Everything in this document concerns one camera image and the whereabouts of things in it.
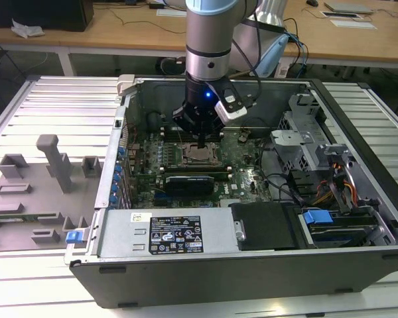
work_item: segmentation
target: table leg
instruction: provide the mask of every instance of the table leg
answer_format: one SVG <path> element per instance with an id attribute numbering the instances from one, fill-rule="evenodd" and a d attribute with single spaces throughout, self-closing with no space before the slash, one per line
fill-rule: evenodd
<path id="1" fill-rule="evenodd" d="M 64 75 L 65 76 L 76 76 L 77 73 L 75 71 L 74 66 L 71 63 L 69 53 L 60 52 L 60 53 L 58 53 L 58 55 L 59 55 L 60 65 L 62 66 L 62 69 L 64 71 Z"/>
<path id="2" fill-rule="evenodd" d="M 290 58 L 281 58 L 279 61 L 279 65 L 277 65 L 276 72 L 274 74 L 275 78 L 286 78 L 287 71 L 291 66 Z"/>

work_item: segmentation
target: computer case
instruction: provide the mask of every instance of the computer case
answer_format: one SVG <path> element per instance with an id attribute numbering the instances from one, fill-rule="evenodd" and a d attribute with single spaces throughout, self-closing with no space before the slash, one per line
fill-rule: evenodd
<path id="1" fill-rule="evenodd" d="M 92 0 L 0 0 L 0 28 L 12 19 L 28 26 L 84 31 L 93 18 Z"/>

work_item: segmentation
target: white label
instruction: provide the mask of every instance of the white label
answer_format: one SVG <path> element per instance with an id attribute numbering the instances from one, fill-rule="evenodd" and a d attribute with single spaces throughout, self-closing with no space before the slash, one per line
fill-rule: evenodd
<path id="1" fill-rule="evenodd" d="M 0 219 L 0 223 L 23 222 L 22 219 Z"/>
<path id="2" fill-rule="evenodd" d="M 185 244 L 186 244 L 186 247 L 201 247 L 202 246 L 201 242 L 187 242 Z"/>
<path id="3" fill-rule="evenodd" d="M 132 213 L 131 222 L 149 222 L 151 217 L 152 213 Z"/>

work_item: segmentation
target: black connector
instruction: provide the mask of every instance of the black connector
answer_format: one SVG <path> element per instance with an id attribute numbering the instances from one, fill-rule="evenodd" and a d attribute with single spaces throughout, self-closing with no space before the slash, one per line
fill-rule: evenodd
<path id="1" fill-rule="evenodd" d="M 165 9 L 165 5 L 163 3 L 150 2 L 149 9 Z"/>

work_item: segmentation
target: paper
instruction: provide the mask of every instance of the paper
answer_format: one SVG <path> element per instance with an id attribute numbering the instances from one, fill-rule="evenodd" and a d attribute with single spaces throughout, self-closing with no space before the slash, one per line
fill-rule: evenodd
<path id="1" fill-rule="evenodd" d="M 44 35 L 41 26 L 26 26 L 22 25 L 12 19 L 13 26 L 12 31 L 23 38 L 28 38 L 28 36 L 40 36 Z"/>
<path id="2" fill-rule="evenodd" d="M 180 10 L 172 10 L 172 9 L 158 9 L 157 16 L 164 16 L 164 17 L 186 17 L 186 11 Z"/>
<path id="3" fill-rule="evenodd" d="M 370 28 L 377 30 L 377 28 L 369 22 L 355 22 L 355 21 L 338 21 L 330 20 L 334 25 L 341 28 Z"/>

